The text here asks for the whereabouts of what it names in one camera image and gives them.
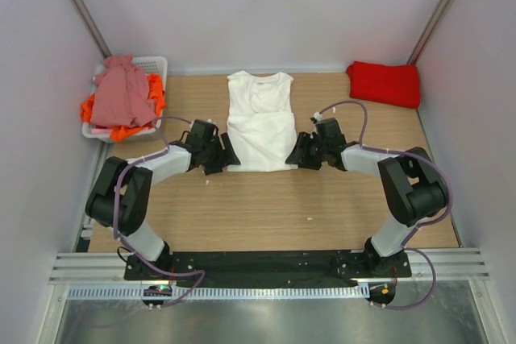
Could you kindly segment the white printed t-shirt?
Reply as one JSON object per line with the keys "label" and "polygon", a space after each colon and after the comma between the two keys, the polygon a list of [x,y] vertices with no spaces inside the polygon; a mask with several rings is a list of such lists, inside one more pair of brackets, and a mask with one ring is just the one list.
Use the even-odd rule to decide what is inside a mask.
{"label": "white printed t-shirt", "polygon": [[290,103],[293,78],[287,73],[266,77],[245,71],[227,77],[227,134],[240,164],[229,172],[279,172],[294,168],[285,161],[297,140]]}

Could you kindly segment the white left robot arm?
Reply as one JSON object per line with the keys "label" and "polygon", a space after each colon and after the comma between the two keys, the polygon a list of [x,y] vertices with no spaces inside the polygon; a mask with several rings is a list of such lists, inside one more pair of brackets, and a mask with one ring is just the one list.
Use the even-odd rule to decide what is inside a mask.
{"label": "white left robot arm", "polygon": [[195,120],[185,138],[166,141],[158,152],[134,159],[111,156],[102,165],[86,202],[85,213],[113,232],[143,270],[155,280],[171,269],[169,245],[146,221],[151,188],[175,175],[201,168],[206,175],[220,173],[241,162],[226,133],[212,122]]}

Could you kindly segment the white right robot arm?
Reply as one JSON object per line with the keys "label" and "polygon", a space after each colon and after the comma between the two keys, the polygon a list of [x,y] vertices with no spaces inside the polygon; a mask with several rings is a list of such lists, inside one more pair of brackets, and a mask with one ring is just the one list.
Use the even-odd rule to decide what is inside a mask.
{"label": "white right robot arm", "polygon": [[370,275],[382,276],[401,258],[417,229],[449,204],[444,178],[421,147],[387,151],[348,142],[333,118],[314,126],[314,132],[298,135],[285,162],[313,170],[326,163],[343,172],[361,172],[381,180],[389,216],[364,244],[363,265]]}

